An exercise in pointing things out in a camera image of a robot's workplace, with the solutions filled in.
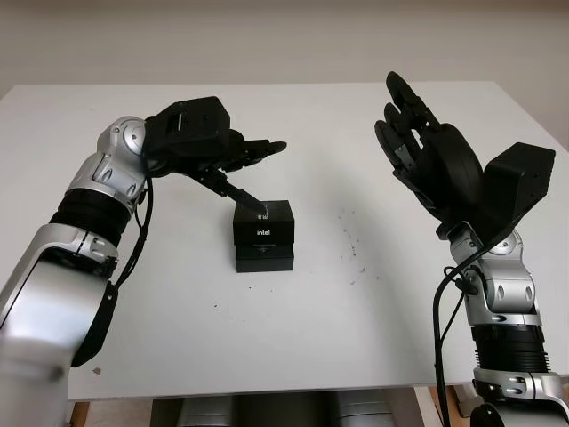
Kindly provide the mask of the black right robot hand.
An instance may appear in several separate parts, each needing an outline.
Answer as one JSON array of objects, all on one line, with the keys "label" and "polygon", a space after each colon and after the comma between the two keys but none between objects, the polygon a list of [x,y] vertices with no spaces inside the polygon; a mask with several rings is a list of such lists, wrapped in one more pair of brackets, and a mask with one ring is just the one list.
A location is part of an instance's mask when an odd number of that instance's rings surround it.
[{"label": "black right robot hand", "polygon": [[482,197],[482,167],[453,125],[439,121],[398,73],[386,86],[392,101],[374,131],[394,176],[442,223],[466,221]]}]

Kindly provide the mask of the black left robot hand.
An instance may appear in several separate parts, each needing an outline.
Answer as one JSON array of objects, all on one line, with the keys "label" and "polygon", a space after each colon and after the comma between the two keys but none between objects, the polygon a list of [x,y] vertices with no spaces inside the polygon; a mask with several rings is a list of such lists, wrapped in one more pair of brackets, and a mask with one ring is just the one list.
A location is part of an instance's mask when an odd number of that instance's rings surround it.
[{"label": "black left robot hand", "polygon": [[147,135],[143,152],[152,177],[181,174],[221,197],[263,214],[266,207],[261,201],[228,182],[227,174],[256,165],[285,148],[284,141],[246,140],[240,132],[230,129],[223,135],[201,137],[185,133],[181,137]]}]

